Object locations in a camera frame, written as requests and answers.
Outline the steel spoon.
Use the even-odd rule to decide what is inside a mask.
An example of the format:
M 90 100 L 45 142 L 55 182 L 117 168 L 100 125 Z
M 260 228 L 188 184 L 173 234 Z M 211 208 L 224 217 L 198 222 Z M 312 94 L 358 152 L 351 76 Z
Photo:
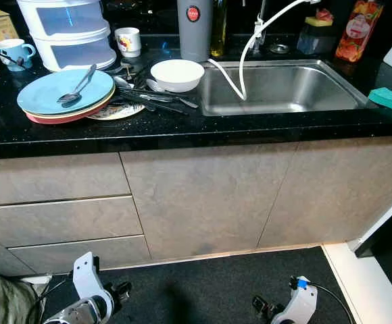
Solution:
M 186 96 L 184 96 L 183 94 L 174 94 L 172 92 L 168 92 L 168 90 L 164 90 L 161 86 L 159 86 L 159 84 L 153 80 L 153 78 L 147 78 L 145 80 L 146 85 L 151 89 L 154 90 L 155 92 L 159 92 L 162 93 L 163 95 L 170 95 L 173 96 L 175 98 L 178 99 L 178 101 L 180 101 L 181 103 L 183 103 L 184 105 L 190 106 L 190 108 L 193 109 L 198 109 L 199 105 L 195 104 L 194 102 L 192 102 L 191 100 L 189 100 Z
M 67 92 L 66 94 L 62 95 L 58 100 L 58 104 L 61 105 L 72 105 L 73 103 L 77 102 L 79 99 L 82 98 L 81 92 L 85 89 L 88 83 L 91 82 L 91 78 L 95 71 L 97 70 L 97 65 L 92 64 L 89 68 L 88 72 L 82 77 L 82 80 L 79 81 L 78 84 L 74 87 L 73 90 Z
M 118 88 L 134 89 L 134 84 L 128 83 L 125 78 L 119 75 L 113 76 L 113 80 Z

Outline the white bowl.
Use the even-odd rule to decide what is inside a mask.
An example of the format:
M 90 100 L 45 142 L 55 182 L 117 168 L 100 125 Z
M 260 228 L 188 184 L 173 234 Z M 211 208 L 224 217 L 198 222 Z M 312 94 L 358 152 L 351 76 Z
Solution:
M 169 59 L 152 65 L 150 74 L 163 90 L 181 93 L 196 89 L 205 68 L 194 61 Z

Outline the black floor mat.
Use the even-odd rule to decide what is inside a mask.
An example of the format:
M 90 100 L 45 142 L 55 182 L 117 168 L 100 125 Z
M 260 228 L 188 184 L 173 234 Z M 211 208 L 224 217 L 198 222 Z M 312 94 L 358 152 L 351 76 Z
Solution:
M 318 289 L 316 311 L 308 324 L 357 324 L 328 277 L 326 259 L 316 256 L 314 248 L 112 271 L 102 271 L 99 256 L 93 254 L 103 287 L 121 281 L 133 284 L 129 299 L 106 324 L 270 324 L 257 318 L 253 296 L 286 306 L 294 277 L 306 277 Z M 36 300 L 42 319 L 80 300 L 70 281 L 76 259 L 70 272 L 54 277 Z

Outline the olive green crumpled cloth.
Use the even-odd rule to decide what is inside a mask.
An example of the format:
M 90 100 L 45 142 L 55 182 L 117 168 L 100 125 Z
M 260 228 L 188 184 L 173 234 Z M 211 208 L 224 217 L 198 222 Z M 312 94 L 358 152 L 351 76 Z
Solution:
M 41 324 L 35 285 L 0 275 L 0 324 Z

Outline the floral patterned plate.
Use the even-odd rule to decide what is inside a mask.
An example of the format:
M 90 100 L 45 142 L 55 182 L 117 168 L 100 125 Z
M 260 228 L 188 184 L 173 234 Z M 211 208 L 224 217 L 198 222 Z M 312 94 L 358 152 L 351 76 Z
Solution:
M 143 111 L 144 104 L 121 104 L 121 105 L 106 105 L 100 111 L 88 116 L 87 118 L 96 120 L 115 120 L 126 117 L 131 117 L 138 112 Z

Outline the pink plate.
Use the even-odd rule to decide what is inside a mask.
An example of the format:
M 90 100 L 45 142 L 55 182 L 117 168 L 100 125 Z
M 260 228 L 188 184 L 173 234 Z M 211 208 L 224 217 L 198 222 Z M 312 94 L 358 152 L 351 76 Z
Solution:
M 32 122 L 35 122 L 37 124 L 47 124 L 48 126 L 53 126 L 54 124 L 69 123 L 72 121 L 76 121 L 76 120 L 91 116 L 91 115 L 97 113 L 98 111 L 101 111 L 101 109 L 106 108 L 106 106 L 107 106 L 107 103 L 96 104 L 96 105 L 92 106 L 91 110 L 84 110 L 79 114 L 72 115 L 69 117 L 39 117 L 39 116 L 33 115 L 33 114 L 26 112 L 26 111 L 25 111 L 25 115 L 26 115 L 26 117 L 29 118 L 29 120 L 31 120 Z

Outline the cream plate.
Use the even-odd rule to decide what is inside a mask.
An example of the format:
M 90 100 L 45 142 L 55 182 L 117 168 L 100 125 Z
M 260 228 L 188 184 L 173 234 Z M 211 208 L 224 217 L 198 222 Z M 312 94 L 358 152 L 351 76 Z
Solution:
M 114 91 L 110 92 L 105 98 L 98 100 L 96 103 L 92 104 L 91 106 L 88 106 L 87 108 L 75 112 L 69 112 L 62 115 L 43 115 L 43 114 L 28 112 L 25 110 L 23 110 L 23 112 L 25 112 L 27 116 L 33 116 L 33 117 L 45 118 L 45 119 L 66 119 L 70 117 L 87 117 L 97 113 L 105 106 L 107 106 L 107 104 L 109 104 L 110 100 L 113 98 L 114 94 L 115 94 Z

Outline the light blue plate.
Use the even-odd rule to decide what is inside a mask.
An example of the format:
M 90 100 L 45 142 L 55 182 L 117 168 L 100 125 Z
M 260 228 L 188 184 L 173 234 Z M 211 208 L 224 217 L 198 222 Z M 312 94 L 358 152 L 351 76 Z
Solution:
M 64 115 L 95 104 L 111 92 L 115 83 L 109 74 L 96 71 L 91 81 L 81 90 L 81 99 L 69 106 L 62 105 L 57 100 L 66 93 L 72 92 L 87 69 L 72 69 L 45 75 L 27 84 L 17 96 L 17 104 L 24 111 L 35 115 Z

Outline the stainless steel sink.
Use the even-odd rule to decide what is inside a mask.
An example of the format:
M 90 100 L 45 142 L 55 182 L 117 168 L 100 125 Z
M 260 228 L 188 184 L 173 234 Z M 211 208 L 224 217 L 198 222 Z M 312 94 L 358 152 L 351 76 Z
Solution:
M 205 63 L 205 74 L 192 95 L 205 116 L 359 110 L 368 99 L 326 62 L 246 61 L 243 80 L 248 98 L 236 95 L 221 71 Z

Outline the white tiered food container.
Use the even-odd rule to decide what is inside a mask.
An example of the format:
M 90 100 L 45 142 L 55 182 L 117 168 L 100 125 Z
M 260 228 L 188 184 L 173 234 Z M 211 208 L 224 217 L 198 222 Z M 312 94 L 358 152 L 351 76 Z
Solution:
M 118 59 L 101 0 L 16 0 L 49 71 L 109 67 Z

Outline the white cartoon print mug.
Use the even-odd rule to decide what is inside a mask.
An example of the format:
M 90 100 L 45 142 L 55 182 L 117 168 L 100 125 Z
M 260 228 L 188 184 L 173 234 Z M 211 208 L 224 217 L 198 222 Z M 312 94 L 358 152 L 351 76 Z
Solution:
M 134 27 L 124 27 L 115 30 L 116 42 L 121 54 L 128 58 L 141 55 L 140 30 Z

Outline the light blue mug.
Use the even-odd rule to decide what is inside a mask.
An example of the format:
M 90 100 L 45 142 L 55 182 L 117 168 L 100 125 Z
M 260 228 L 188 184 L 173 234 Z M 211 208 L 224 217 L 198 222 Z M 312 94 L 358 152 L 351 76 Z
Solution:
M 0 41 L 1 61 L 8 70 L 21 72 L 32 67 L 32 57 L 36 55 L 36 49 L 31 44 L 22 39 L 5 39 Z

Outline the grey water filter cylinder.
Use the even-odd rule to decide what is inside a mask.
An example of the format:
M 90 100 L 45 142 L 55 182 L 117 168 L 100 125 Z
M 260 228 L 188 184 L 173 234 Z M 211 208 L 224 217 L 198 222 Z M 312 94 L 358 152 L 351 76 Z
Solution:
M 214 19 L 214 0 L 177 0 L 176 10 L 181 59 L 207 61 Z

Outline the dark sponge holder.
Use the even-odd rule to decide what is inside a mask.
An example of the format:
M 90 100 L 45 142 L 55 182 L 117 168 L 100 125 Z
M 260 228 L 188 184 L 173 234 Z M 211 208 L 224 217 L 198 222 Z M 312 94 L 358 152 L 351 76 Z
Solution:
M 334 47 L 336 38 L 333 25 L 315 28 L 304 24 L 296 43 L 296 49 L 304 55 L 323 55 Z

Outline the steel faucet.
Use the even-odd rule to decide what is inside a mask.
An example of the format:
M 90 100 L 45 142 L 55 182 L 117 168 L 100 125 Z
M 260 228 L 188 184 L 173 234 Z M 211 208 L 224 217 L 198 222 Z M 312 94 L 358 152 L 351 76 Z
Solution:
M 255 55 L 258 55 L 260 53 L 260 47 L 263 46 L 264 44 L 264 38 L 265 38 L 265 33 L 261 28 L 263 28 L 264 25 L 264 14 L 265 14 L 265 8 L 266 8 L 267 0 L 261 0 L 261 5 L 259 8 L 259 12 L 257 14 L 257 19 L 254 22 L 254 34 L 253 36 L 255 37 L 253 41 L 253 53 Z

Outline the olive oil bottle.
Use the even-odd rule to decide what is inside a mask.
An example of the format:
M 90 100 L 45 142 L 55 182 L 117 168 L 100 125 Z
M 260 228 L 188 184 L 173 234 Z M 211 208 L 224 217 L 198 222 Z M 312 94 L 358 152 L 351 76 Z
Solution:
M 214 0 L 212 12 L 212 34 L 210 40 L 210 55 L 221 57 L 226 51 L 226 19 L 228 0 Z

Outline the orange dish soap bottle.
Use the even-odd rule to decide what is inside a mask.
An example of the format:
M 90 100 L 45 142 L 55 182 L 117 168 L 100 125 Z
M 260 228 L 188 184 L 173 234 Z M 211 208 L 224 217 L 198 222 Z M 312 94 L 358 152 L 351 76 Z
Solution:
M 336 59 L 350 63 L 361 59 L 384 8 L 385 0 L 357 0 L 354 3 L 335 50 Z

